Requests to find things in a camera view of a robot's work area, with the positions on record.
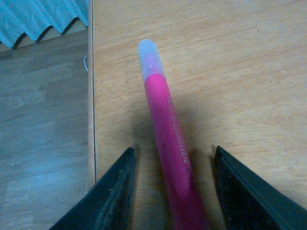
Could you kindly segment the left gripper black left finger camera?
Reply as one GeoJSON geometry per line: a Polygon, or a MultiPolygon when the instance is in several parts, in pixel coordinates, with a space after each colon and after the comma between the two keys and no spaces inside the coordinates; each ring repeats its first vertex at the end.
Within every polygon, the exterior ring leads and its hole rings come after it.
{"type": "Polygon", "coordinates": [[[88,194],[52,230],[126,230],[134,198],[137,159],[127,148],[88,194]]]}

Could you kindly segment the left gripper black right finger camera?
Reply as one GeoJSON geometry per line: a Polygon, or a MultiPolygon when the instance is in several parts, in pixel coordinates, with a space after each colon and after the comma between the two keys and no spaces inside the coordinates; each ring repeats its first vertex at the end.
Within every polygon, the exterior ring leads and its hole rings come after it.
{"type": "Polygon", "coordinates": [[[229,230],[305,230],[307,211],[218,146],[215,184],[229,230]]]}

